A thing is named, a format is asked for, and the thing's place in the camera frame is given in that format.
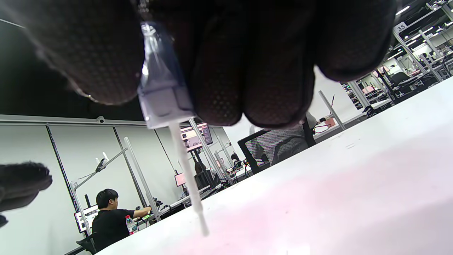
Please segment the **person's right hand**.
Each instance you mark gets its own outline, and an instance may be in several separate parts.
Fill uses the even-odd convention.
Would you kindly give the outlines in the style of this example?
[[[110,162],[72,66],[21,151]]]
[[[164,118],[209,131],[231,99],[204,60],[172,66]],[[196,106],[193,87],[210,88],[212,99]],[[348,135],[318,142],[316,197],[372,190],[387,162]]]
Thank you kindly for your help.
[[[315,74],[372,71],[392,40],[396,0],[2,0],[41,58],[82,97],[111,110],[138,103],[145,33],[167,32],[195,115],[243,115],[281,129],[301,121]]]

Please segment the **person's left hand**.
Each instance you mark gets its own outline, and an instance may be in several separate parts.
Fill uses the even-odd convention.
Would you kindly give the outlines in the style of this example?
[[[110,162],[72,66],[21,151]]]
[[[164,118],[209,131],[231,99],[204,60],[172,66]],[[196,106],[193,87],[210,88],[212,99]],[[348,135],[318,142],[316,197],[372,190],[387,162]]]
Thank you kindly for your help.
[[[47,166],[32,161],[0,166],[0,211],[28,206],[52,184]]]

